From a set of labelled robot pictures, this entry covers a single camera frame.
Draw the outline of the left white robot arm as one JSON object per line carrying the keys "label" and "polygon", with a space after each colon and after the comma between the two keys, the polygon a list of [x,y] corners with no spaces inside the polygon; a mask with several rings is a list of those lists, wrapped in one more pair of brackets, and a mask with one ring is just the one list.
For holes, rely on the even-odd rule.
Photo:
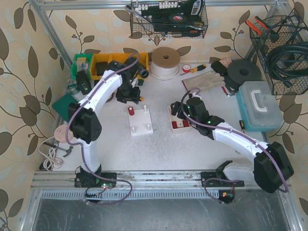
{"label": "left white robot arm", "polygon": [[96,150],[96,140],[99,138],[102,126],[98,114],[114,91],[121,103],[143,101],[140,88],[132,86],[139,70],[139,53],[132,53],[124,63],[112,60],[107,65],[103,76],[87,96],[78,103],[68,107],[69,122],[65,130],[65,141],[72,146],[79,145],[83,167],[96,175],[101,166]]}

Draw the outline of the large red spring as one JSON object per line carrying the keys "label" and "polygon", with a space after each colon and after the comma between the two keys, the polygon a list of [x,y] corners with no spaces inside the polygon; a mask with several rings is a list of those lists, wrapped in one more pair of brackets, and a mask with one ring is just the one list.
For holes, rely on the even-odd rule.
{"label": "large red spring", "polygon": [[128,108],[128,114],[130,115],[130,116],[133,116],[134,114],[135,114],[135,112],[134,112],[134,108],[133,107],[129,107]]}

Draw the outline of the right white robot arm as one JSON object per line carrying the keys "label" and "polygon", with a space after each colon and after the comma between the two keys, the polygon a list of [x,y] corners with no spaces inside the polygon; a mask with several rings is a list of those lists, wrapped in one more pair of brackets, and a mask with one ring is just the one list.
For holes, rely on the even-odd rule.
{"label": "right white robot arm", "polygon": [[222,175],[206,179],[204,186],[212,180],[230,183],[248,181],[255,182],[267,193],[287,193],[287,180],[293,176],[294,170],[284,147],[276,141],[267,143],[253,139],[224,119],[210,115],[199,92],[199,88],[188,90],[180,101],[170,105],[171,114],[188,121],[201,135],[238,151],[250,162],[246,166],[234,161],[224,162]]}

